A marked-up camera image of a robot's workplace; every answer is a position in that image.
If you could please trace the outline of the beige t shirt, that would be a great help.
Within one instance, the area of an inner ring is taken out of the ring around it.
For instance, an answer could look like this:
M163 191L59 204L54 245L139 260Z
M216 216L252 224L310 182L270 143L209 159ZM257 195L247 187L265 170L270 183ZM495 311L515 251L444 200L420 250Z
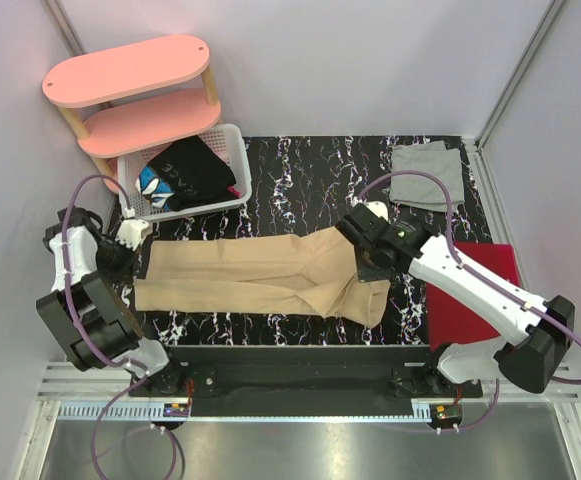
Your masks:
M343 317L373 328L390 283L357 278L352 245L333 227L213 241L155 241L134 283L139 311Z

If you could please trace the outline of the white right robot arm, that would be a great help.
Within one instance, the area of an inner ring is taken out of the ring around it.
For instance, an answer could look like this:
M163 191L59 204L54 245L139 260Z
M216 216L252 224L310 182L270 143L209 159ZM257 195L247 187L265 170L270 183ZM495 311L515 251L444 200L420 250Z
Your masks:
M408 274L448 294L498 333L490 340L441 346L423 374L427 390L442 397L467 381L506 379L526 392L543 393L572 344L574 304L509 283L412 215L391 223L373 208L358 204L336 225L354 248L358 279Z

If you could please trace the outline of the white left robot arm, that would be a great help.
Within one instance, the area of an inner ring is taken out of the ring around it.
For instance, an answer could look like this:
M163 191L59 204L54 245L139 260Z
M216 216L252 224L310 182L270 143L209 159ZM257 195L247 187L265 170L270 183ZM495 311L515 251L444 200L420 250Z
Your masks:
M172 363L164 345L144 336L114 290L132 280L135 259L151 233L148 222L128 218L108 235L99 215L89 210L59 211L58 223L43 238L54 256L55 278L36 310L78 370L122 368L173 396L184 388L186 372Z

